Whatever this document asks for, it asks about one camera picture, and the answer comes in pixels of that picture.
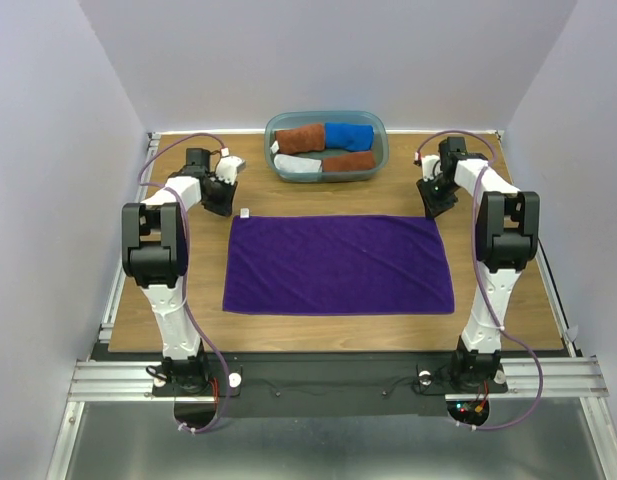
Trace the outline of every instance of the folded towel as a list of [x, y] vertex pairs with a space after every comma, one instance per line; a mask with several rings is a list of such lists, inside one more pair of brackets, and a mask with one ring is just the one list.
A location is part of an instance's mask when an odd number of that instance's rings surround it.
[[370, 151], [326, 157], [322, 163], [324, 172], [354, 172], [371, 170], [376, 166], [375, 156]]
[[326, 132], [320, 123], [312, 123], [290, 130], [277, 130], [275, 140], [279, 153], [287, 155], [321, 152], [326, 148]]
[[340, 148], [349, 152], [362, 152], [372, 148], [372, 125], [326, 123], [326, 148]]
[[314, 158], [293, 157], [278, 153], [275, 155], [275, 167], [287, 173], [319, 173], [321, 160]]

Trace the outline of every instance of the blue towel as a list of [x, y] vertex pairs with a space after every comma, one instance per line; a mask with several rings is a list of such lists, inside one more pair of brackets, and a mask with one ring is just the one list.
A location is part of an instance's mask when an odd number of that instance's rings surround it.
[[349, 152], [364, 152], [372, 148], [372, 125], [326, 123], [326, 148], [341, 148]]

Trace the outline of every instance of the brown towel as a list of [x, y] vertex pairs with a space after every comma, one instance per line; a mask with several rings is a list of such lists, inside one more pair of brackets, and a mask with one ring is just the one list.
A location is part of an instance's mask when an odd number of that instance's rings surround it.
[[313, 123], [290, 130], [277, 130], [275, 140], [279, 144], [279, 153], [321, 152], [326, 148], [326, 130], [323, 124]]
[[326, 157], [323, 160], [324, 172], [353, 172], [356, 170], [371, 170], [375, 168], [375, 156], [370, 150], [366, 152], [346, 153], [336, 157]]

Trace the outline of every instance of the metal frame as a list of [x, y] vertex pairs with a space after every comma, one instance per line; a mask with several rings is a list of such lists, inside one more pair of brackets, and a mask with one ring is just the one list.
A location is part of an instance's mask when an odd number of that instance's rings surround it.
[[[153, 133], [150, 135], [150, 139], [146, 160], [157, 152], [161, 134]], [[151, 170], [148, 169], [146, 177], [149, 178]], [[142, 200], [145, 193], [145, 187], [140, 188], [137, 192], [136, 201]], [[617, 479], [617, 432], [605, 399], [608, 396], [608, 389], [601, 368], [596, 358], [577, 358], [576, 347], [566, 334], [568, 324], [541, 245], [537, 253], [537, 263], [557, 329], [571, 356], [570, 358], [540, 358], [545, 374], [543, 396], [580, 398], [604, 474], [606, 478], [615, 480]], [[99, 341], [102, 343], [110, 341], [123, 285], [124, 275], [120, 261], [101, 322]], [[510, 390], [506, 394], [492, 394], [491, 397], [511, 399], [534, 397], [538, 385], [534, 362], [529, 359], [504, 359], [502, 363]], [[77, 363], [68, 394], [68, 403], [48, 470], [47, 478], [49, 480], [63, 479], [68, 473], [86, 402], [172, 401], [172, 399], [154, 398], [152, 396], [152, 379], [145, 373], [147, 365], [148, 362], [88, 361]], [[446, 396], [447, 400], [464, 398], [466, 397], [461, 395]], [[190, 401], [211, 402], [213, 399], [211, 397], [191, 397]]]
[[[155, 362], [78, 362], [68, 393], [69, 402], [137, 402], [169, 401], [154, 397], [153, 380], [146, 367]], [[531, 359], [506, 358], [501, 361], [506, 372], [508, 392], [490, 394], [490, 398], [532, 398], [537, 393], [539, 377]], [[606, 382], [596, 358], [544, 358], [544, 393], [546, 398], [600, 398], [608, 396]], [[446, 395], [446, 400], [473, 399], [474, 394]], [[177, 401], [208, 402], [210, 396], [178, 398]]]

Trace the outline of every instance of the cable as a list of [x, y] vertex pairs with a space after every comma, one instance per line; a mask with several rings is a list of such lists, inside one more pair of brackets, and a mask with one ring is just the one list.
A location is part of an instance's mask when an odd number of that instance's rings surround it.
[[[161, 155], [166, 153], [168, 150], [170, 150], [174, 146], [179, 145], [180, 143], [183, 143], [183, 142], [185, 142], [187, 140], [190, 140], [192, 138], [195, 138], [195, 137], [210, 137], [210, 138], [214, 138], [215, 140], [217, 140], [219, 142], [219, 144], [221, 145], [221, 148], [225, 148], [225, 145], [224, 145], [223, 141], [219, 137], [216, 137], [215, 135], [212, 135], [210, 133], [193, 133], [192, 135], [187, 135], [186, 137], [183, 137], [183, 138], [177, 140], [176, 142], [172, 143], [171, 145], [169, 145], [168, 147], [164, 148], [160, 152], [157, 152], [153, 157], [151, 157], [141, 167], [141, 170], [139, 171], [139, 175], [137, 177], [138, 181], [139, 181], [139, 186], [141, 186], [141, 187], [163, 188], [165, 191], [170, 192], [175, 197], [177, 202], [179, 202], [179, 204], [182, 206], [182, 208], [181, 208], [181, 217], [182, 217], [182, 220], [183, 220], [183, 223], [184, 223], [184, 235], [186, 237], [186, 249], [188, 250], [188, 252], [190, 252], [190, 222], [189, 222], [189, 219], [188, 219], [188, 212], [186, 211], [186, 208], [184, 207], [184, 202], [183, 202], [181, 196], [175, 190], [173, 190], [172, 188], [166, 187], [165, 185], [162, 185], [162, 184], [159, 184], [159, 183], [143, 182], [142, 178], [143, 178], [144, 172], [148, 169], [148, 166], [150, 166], [155, 160], [157, 160], [157, 158], [159, 158]], [[232, 388], [230, 387], [230, 378], [229, 378], [230, 377], [230, 369], [228, 368], [228, 363], [226, 363], [226, 359], [221, 354], [219, 349], [215, 346], [214, 343], [212, 343], [210, 338], [208, 338], [206, 336], [204, 331], [201, 329], [201, 327], [195, 321], [195, 317], [194, 317], [194, 315], [192, 313], [192, 310], [190, 309], [190, 305], [188, 304], [187, 290], [188, 290], [188, 270], [186, 270], [186, 273], [185, 273], [184, 278], [183, 278], [183, 285], [182, 285], [182, 297], [185, 299], [184, 304], [183, 304], [184, 305], [184, 310], [186, 311], [186, 314], [188, 315], [190, 323], [194, 327], [195, 331], [199, 334], [199, 336], [203, 339], [203, 341], [205, 341], [206, 344], [208, 344], [208, 346], [212, 349], [212, 351], [214, 352], [216, 357], [219, 359], [219, 363], [221, 364], [221, 368], [223, 369], [224, 375], [226, 377], [226, 379], [225, 379], [225, 382], [226, 382], [226, 396], [225, 396], [225, 399], [224, 399], [223, 403], [221, 404], [219, 410], [217, 411], [217, 414], [213, 417], [213, 419], [210, 421], [210, 423], [208, 423], [208, 425], [206, 425], [205, 427], [202, 427], [202, 428], [191, 428], [191, 427], [188, 427], [188, 425], [186, 425], [184, 423], [180, 423], [179, 421], [177, 421], [177, 424], [179, 425], [179, 429], [180, 430], [185, 430], [185, 431], [190, 432], [192, 434], [197, 434], [197, 433], [205, 433], [205, 432], [210, 431], [217, 424], [217, 422], [221, 419], [222, 415], [224, 414], [224, 412], [226, 410], [226, 407], [228, 406], [228, 403], [229, 403], [228, 400], [230, 399], [230, 393], [232, 391]]]
[[535, 397], [534, 401], [532, 402], [532, 405], [530, 406], [530, 408], [528, 408], [528, 410], [526, 410], [526, 412], [521, 415], [520, 417], [516, 418], [515, 420], [511, 420], [510, 422], [506, 422], [503, 423], [501, 425], [494, 425], [494, 426], [486, 426], [486, 427], [475, 427], [474, 425], [467, 425], [468, 427], [473, 428], [473, 430], [482, 430], [482, 431], [486, 431], [486, 432], [493, 432], [493, 431], [497, 431], [497, 430], [502, 430], [504, 428], [508, 428], [508, 427], [513, 427], [515, 425], [518, 425], [519, 423], [523, 422], [525, 419], [527, 419], [530, 415], [532, 415], [532, 413], [535, 411], [535, 409], [537, 408], [537, 406], [539, 405], [539, 401], [541, 400], [541, 394], [544, 390], [544, 372], [543, 369], [541, 368], [541, 363], [539, 362], [539, 357], [537, 357], [537, 354], [534, 352], [534, 350], [532, 348], [530, 348], [530, 346], [524, 342], [523, 340], [514, 337], [513, 335], [510, 335], [508, 332], [506, 332], [504, 330], [504, 328], [501, 326], [501, 322], [499, 321], [499, 318], [497, 317], [497, 314], [495, 313], [495, 309], [492, 306], [492, 303], [490, 302], [490, 299], [488, 298], [488, 295], [486, 294], [486, 286], [484, 285], [484, 281], [481, 278], [481, 275], [479, 275], [479, 262], [477, 261], [477, 250], [475, 247], [476, 244], [476, 239], [475, 239], [475, 224], [477, 223], [477, 210], [479, 209], [479, 198], [477, 197], [477, 192], [479, 190], [479, 186], [481, 184], [481, 179], [483, 178], [484, 174], [486, 173], [486, 171], [488, 170], [488, 168], [492, 167], [492, 165], [497, 161], [497, 152], [495, 151], [495, 148], [490, 144], [490, 142], [488, 142], [488, 140], [486, 140], [485, 138], [476, 135], [472, 132], [467, 132], [465, 130], [444, 130], [442, 132], [436, 133], [434, 135], [431, 135], [430, 137], [428, 137], [426, 140], [424, 140], [424, 142], [419, 145], [419, 148], [417, 149], [417, 152], [415, 154], [415, 158], [421, 158], [421, 149], [424, 147], [424, 145], [426, 145], [430, 140], [432, 140], [433, 138], [437, 138], [440, 137], [442, 135], [447, 135], [449, 133], [456, 133], [459, 135], [466, 135], [472, 138], [476, 138], [477, 140], [479, 140], [480, 142], [482, 142], [484, 145], [486, 145], [486, 147], [488, 147], [488, 150], [490, 150], [490, 153], [492, 155], [492, 159], [488, 161], [488, 165], [484, 168], [481, 169], [481, 171], [479, 172], [479, 175], [477, 176], [477, 181], [475, 182], [475, 191], [473, 192], [473, 199], [472, 199], [472, 229], [470, 232], [470, 245], [471, 245], [471, 250], [472, 250], [472, 266], [473, 269], [475, 270], [475, 277], [477, 278], [477, 286], [479, 287], [479, 291], [481, 292], [481, 296], [484, 299], [484, 303], [486, 304], [486, 308], [488, 309], [488, 312], [490, 313], [490, 316], [492, 317], [492, 321], [495, 324], [495, 326], [499, 329], [499, 331], [501, 332], [501, 335], [504, 336], [505, 338], [507, 338], [508, 340], [511, 340], [513, 342], [515, 342], [517, 345], [520, 345], [521, 347], [524, 348], [524, 350], [526, 350], [528, 352], [528, 354], [530, 355], [530, 357], [534, 360], [535, 365], [537, 366], [537, 374], [539, 376], [539, 388], [537, 388], [537, 396]]
[[146, 170], [148, 170], [148, 167], [150, 165], [152, 165], [155, 160], [157, 160], [159, 157], [161, 157], [164, 153], [166, 153], [171, 148], [174, 148], [177, 145], [179, 145], [180, 143], [183, 143], [183, 142], [185, 142], [187, 140], [190, 140], [191, 138], [196, 138], [196, 137], [212, 138], [212, 139], [217, 140], [219, 142], [219, 145], [221, 145], [221, 148], [226, 148], [226, 144], [223, 142], [223, 140], [221, 138], [219, 138], [218, 136], [213, 135], [212, 133], [200, 132], [200, 133], [193, 133], [191, 135], [186, 135], [185, 137], [180, 138], [176, 142], [171, 143], [170, 145], [168, 145], [166, 148], [164, 148], [160, 152], [157, 152], [150, 159], [148, 159], [148, 161], [146, 163], [144, 163], [142, 165], [141, 169], [139, 170], [139, 173], [137, 174], [137, 182], [139, 183], [139, 185], [143, 186], [143, 185], [141, 185], [141, 182], [144, 181], [144, 173], [146, 172]]

